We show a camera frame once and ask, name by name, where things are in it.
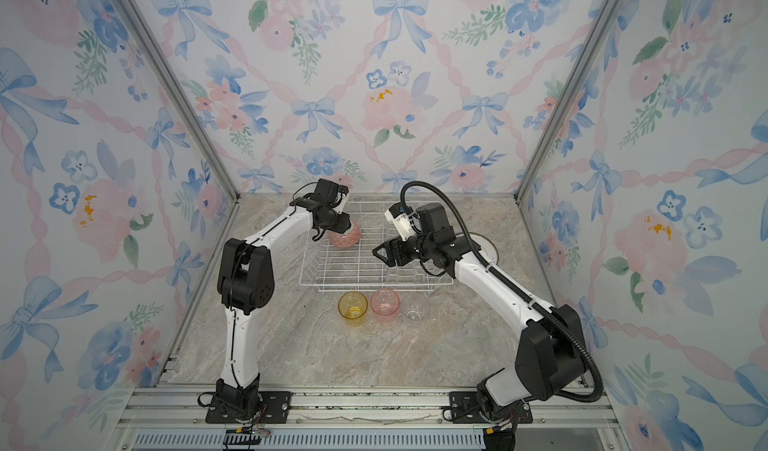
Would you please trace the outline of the yellow glass cup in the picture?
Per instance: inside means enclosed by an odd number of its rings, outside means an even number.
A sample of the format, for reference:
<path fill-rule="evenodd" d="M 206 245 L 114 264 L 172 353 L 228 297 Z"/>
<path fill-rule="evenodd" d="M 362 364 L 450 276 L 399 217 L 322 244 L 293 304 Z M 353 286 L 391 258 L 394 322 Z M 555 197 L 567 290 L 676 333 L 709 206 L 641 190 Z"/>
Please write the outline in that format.
<path fill-rule="evenodd" d="M 365 322 L 368 309 L 368 298 L 358 291 L 343 294 L 337 305 L 338 313 L 344 322 L 353 327 L 359 327 Z"/>

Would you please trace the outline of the clear drinking glass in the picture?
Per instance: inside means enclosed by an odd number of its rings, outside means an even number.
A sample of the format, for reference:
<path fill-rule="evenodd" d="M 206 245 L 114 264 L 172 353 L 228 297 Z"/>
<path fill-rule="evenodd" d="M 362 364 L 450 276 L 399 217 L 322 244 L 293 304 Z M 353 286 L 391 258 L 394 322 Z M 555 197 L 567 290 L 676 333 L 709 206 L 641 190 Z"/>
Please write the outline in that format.
<path fill-rule="evenodd" d="M 400 311 L 405 319 L 410 321 L 423 321 L 430 312 L 431 303 L 423 294 L 410 293 L 401 301 Z"/>

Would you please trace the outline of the pink glass cup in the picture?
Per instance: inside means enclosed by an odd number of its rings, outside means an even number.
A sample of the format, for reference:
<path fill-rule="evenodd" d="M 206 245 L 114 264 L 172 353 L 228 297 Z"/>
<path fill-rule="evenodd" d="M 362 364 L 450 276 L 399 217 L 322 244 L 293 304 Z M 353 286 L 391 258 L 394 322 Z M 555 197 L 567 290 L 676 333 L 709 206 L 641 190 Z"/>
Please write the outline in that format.
<path fill-rule="evenodd" d="M 370 299 L 370 307 L 377 321 L 393 321 L 400 309 L 401 299 L 399 294 L 391 288 L 376 290 Z"/>

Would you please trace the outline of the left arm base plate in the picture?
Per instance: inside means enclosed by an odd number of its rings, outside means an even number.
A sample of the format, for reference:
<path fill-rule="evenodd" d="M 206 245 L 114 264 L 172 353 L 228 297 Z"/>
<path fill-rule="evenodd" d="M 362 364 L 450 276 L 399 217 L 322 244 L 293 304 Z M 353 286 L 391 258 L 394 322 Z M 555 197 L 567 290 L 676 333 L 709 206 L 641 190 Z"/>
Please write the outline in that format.
<path fill-rule="evenodd" d="M 291 408 L 288 391 L 259 392 L 239 403 L 215 396 L 205 417 L 206 424 L 285 424 Z"/>

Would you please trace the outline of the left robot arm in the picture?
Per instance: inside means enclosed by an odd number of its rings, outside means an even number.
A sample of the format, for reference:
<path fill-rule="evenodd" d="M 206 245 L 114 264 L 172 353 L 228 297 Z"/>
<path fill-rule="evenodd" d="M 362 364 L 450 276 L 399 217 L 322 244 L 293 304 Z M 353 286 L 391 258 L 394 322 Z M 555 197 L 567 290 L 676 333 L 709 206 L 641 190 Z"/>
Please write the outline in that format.
<path fill-rule="evenodd" d="M 211 404 L 245 420 L 261 409 L 257 358 L 250 350 L 259 332 L 262 309 L 276 291 L 274 259 L 303 234 L 314 230 L 344 234 L 351 218 L 344 212 L 349 188 L 327 179 L 295 196 L 287 209 L 264 229 L 223 247 L 217 291 L 225 307 L 227 334 L 224 362 Z"/>

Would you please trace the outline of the pink patterned bowl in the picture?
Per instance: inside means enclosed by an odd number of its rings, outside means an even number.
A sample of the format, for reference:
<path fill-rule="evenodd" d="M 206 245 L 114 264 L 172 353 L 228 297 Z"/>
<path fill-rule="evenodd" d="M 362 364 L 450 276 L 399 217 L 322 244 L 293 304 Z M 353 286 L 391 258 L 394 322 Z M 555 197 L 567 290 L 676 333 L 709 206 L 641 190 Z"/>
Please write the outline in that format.
<path fill-rule="evenodd" d="M 344 233 L 331 232 L 329 234 L 330 244 L 338 249 L 349 249 L 356 246 L 362 237 L 360 225 L 356 222 L 351 223 L 351 227 Z"/>

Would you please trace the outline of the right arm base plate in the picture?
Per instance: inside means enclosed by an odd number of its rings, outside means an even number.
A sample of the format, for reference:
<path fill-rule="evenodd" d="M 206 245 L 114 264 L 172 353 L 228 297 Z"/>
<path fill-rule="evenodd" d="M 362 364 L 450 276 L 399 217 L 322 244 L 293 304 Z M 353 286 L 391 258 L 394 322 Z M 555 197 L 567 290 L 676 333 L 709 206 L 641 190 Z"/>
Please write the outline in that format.
<path fill-rule="evenodd" d="M 486 424 L 502 426 L 507 423 L 531 424 L 530 406 L 523 401 L 498 406 L 479 391 L 452 391 L 449 404 L 443 408 L 443 420 L 453 424 Z"/>

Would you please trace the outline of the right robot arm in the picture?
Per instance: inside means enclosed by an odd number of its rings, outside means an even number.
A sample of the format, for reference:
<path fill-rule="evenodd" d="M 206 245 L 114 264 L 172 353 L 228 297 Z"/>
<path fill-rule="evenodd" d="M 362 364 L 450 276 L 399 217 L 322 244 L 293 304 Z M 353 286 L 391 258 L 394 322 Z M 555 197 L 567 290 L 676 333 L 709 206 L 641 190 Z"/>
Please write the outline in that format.
<path fill-rule="evenodd" d="M 415 210 L 394 204 L 384 216 L 397 236 L 376 247 L 375 257 L 390 268 L 430 262 L 483 298 L 517 339 L 512 366 L 477 386 L 486 416 L 517 401 L 546 401 L 588 370 L 575 311 L 555 307 L 520 287 L 488 259 L 469 234 L 454 231 L 441 204 L 429 203 Z"/>

